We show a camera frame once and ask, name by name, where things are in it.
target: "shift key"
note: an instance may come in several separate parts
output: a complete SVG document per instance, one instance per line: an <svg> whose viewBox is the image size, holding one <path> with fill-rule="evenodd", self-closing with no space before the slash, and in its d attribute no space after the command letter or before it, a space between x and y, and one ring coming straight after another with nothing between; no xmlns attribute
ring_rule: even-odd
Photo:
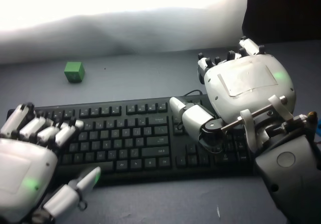
<svg viewBox="0 0 321 224"><path fill-rule="evenodd" d="M168 146L143 148L141 150L142 157L168 156L169 154L170 154L170 150L169 150Z"/></svg>
<svg viewBox="0 0 321 224"><path fill-rule="evenodd" d="M168 144L169 144L168 136L147 138L147 146L159 146L159 145L168 145Z"/></svg>
<svg viewBox="0 0 321 224"><path fill-rule="evenodd" d="M150 126L166 125L167 124L167 117L149 117L148 122L149 122Z"/></svg>

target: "black keyboard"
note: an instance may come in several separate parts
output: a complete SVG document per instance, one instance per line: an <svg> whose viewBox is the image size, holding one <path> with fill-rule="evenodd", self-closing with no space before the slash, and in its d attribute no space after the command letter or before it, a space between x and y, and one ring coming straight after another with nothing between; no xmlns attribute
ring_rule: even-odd
<svg viewBox="0 0 321 224"><path fill-rule="evenodd" d="M212 111L207 95L185 97ZM58 176L73 177L100 166L102 179L145 179L195 174L238 173L252 168L243 130L228 135L225 151L211 155L177 128L170 98L87 103L51 107L52 118L75 116L84 130L66 149Z"/></svg>

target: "metal rod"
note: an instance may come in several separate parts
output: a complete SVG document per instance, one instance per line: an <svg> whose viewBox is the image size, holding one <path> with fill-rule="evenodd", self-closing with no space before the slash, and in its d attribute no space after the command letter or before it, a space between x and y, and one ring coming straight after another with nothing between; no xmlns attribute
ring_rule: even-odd
<svg viewBox="0 0 321 224"><path fill-rule="evenodd" d="M285 96L280 97L280 100L281 100L282 104L287 104L287 99L286 99ZM264 113L266 111L269 111L272 108L273 108L273 105L269 104L268 106L265 106L265 107L255 111L255 112L251 113L251 115L252 115L253 118L255 118L255 117L261 115L262 113ZM243 120L241 119L241 117L239 117L237 121L234 121L234 122L222 127L221 130L223 132L226 132L226 131L228 131L228 130L240 125L241 123L243 123Z"/></svg>

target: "desk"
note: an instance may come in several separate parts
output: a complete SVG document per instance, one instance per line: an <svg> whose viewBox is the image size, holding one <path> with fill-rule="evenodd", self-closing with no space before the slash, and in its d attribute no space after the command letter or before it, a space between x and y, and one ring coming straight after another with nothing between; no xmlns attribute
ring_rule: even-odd
<svg viewBox="0 0 321 224"><path fill-rule="evenodd" d="M7 111L26 101L36 106L178 96L205 88L197 78L197 54L225 59L227 49L206 49L82 60L86 74L69 84L65 61L0 67L0 125ZM318 87L321 41L266 45L290 74L295 114L321 113ZM85 212L64 223L274 223L285 217L276 209L258 177L224 177L100 187L87 198ZM220 210L219 219L216 209Z"/></svg>

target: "blue object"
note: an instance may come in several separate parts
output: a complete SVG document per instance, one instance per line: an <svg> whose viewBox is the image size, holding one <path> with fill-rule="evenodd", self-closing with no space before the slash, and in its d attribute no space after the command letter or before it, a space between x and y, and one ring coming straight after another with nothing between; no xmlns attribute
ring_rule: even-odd
<svg viewBox="0 0 321 224"><path fill-rule="evenodd" d="M317 123L316 134L321 136L321 120Z"/></svg>

